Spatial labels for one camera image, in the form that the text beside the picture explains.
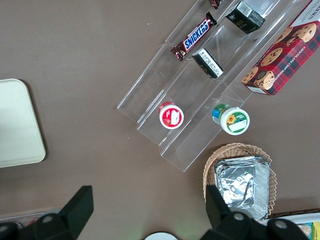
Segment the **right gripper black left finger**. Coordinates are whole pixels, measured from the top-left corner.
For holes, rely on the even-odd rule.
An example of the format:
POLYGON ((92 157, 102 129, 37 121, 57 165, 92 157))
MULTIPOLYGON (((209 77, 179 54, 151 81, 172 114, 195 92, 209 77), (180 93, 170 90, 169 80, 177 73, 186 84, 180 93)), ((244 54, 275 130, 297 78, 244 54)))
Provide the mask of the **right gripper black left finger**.
POLYGON ((93 188, 82 186, 59 213, 48 213, 20 232, 23 240, 76 240, 94 211, 93 188))

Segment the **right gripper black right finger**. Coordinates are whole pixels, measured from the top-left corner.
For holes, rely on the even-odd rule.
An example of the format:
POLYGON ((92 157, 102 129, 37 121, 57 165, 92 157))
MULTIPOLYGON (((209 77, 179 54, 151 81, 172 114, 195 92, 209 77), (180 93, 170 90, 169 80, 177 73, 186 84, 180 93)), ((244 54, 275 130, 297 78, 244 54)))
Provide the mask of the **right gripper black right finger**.
POLYGON ((268 240, 267 227, 247 214, 231 211, 214 185, 206 186, 206 212, 212 229, 205 240, 268 240))

